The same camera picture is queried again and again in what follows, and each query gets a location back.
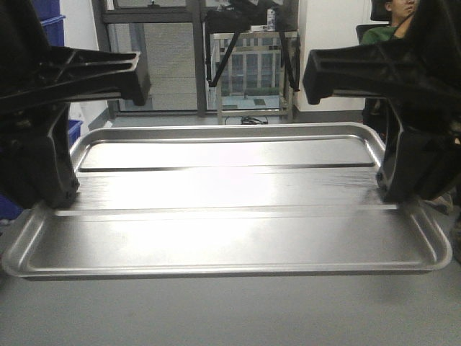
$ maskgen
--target table surface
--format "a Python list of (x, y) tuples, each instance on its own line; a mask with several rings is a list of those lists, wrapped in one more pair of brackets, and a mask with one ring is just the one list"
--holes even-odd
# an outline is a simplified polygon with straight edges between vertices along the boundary
[[(434, 212), (448, 230), (455, 216)], [(0, 252), (8, 235), (0, 237)], [(458, 345), (461, 265), (425, 275), (27, 281), (0, 345)]]

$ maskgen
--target blue storage bin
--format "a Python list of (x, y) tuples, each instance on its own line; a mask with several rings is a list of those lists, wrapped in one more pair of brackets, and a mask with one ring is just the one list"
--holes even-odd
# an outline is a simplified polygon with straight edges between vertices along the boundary
[(69, 138), (69, 148), (76, 142), (77, 139), (80, 137), (80, 128), (83, 121), (80, 120), (69, 120), (69, 127), (68, 127), (68, 138)]
[(61, 14), (59, 0), (32, 0), (32, 4), (40, 20), (50, 19)]
[(0, 195), (0, 220), (14, 220), (22, 213), (22, 208), (15, 205), (8, 198)]
[(51, 45), (64, 46), (64, 18), (66, 16), (61, 15), (42, 21), (42, 27)]
[[(68, 121), (68, 142), (69, 148), (76, 142), (80, 137), (80, 128), (83, 121), (80, 120), (69, 120)], [(8, 198), (0, 195), (0, 220), (14, 220), (20, 213), (22, 213), (22, 208), (14, 204)]]

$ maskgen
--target metal tray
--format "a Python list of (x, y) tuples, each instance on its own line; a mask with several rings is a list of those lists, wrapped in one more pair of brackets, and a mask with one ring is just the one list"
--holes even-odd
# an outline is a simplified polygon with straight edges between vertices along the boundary
[(451, 248), (420, 200), (384, 204), (383, 144), (355, 123), (101, 129), (72, 149), (72, 208), (36, 205), (16, 276), (421, 273)]

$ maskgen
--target black bag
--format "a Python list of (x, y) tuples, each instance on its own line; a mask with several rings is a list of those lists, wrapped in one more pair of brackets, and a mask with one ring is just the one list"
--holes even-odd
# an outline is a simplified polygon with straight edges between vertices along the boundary
[(229, 4), (247, 16), (252, 25), (267, 24), (267, 10), (279, 8), (279, 5), (272, 0), (259, 0), (257, 5), (249, 0), (229, 0)]
[(205, 28), (210, 34), (243, 32), (250, 30), (250, 26), (248, 17), (237, 11), (211, 9), (205, 16)]

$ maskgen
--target black chair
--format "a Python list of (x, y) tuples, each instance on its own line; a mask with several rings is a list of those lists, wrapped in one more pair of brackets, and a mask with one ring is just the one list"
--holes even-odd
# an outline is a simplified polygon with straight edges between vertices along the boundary
[[(372, 13), (370, 19), (374, 22), (390, 22), (390, 12), (386, 11), (384, 4), (388, 0), (371, 0), (372, 1)], [(357, 25), (355, 30), (357, 32), (357, 38), (359, 42), (362, 41), (363, 35), (366, 31), (375, 27), (385, 27), (389, 24), (363, 24)]]
[[(385, 9), (385, 2), (388, 0), (371, 0), (372, 1), (372, 13), (370, 19), (378, 22), (388, 22), (380, 24), (364, 24), (357, 25), (355, 30), (357, 32), (357, 38), (359, 42), (362, 41), (363, 35), (366, 31), (376, 27), (386, 27), (390, 22), (390, 12)], [(370, 126), (375, 130), (385, 141), (386, 139), (386, 128), (387, 124), (387, 113), (390, 111), (388, 103), (385, 99), (372, 99), (367, 98), (365, 100), (365, 107), (362, 111), (363, 123)]]

